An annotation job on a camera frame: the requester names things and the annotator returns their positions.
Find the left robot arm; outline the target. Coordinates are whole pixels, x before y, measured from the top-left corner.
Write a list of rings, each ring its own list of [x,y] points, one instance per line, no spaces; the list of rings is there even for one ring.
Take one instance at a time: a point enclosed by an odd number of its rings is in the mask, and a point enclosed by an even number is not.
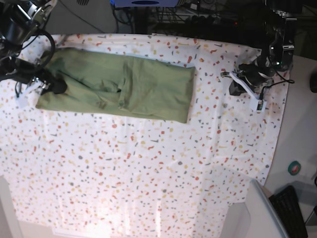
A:
[[[300,0],[266,0],[260,8],[263,16],[261,32],[263,41],[261,54],[249,64],[240,64],[227,75],[232,78],[229,87],[231,96],[247,93],[255,94],[255,89],[262,86],[259,99],[264,98],[266,89],[275,85],[294,81],[281,75],[290,69],[295,51],[297,14],[302,13]]]

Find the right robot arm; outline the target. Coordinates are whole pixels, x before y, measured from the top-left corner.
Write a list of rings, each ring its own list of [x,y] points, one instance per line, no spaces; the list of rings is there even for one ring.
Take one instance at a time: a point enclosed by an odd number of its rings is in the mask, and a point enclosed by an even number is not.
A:
[[[55,53],[55,41],[45,30],[53,0],[2,0],[0,2],[0,79],[16,82],[15,94],[21,97],[22,85],[39,82],[42,93],[62,94],[67,85],[60,75],[52,75],[46,65]],[[39,36],[45,36],[50,49],[44,61],[30,63],[19,59],[20,53]]]

